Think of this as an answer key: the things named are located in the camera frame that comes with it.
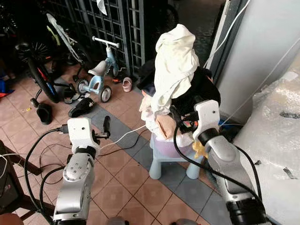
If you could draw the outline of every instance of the black slipper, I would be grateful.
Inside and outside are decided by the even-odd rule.
[[[48,125],[52,122],[52,108],[50,105],[40,103],[37,108],[37,115],[41,119],[42,124]]]
[[[93,105],[94,101],[91,98],[86,97],[69,111],[69,117],[75,118],[83,114],[89,113]]]

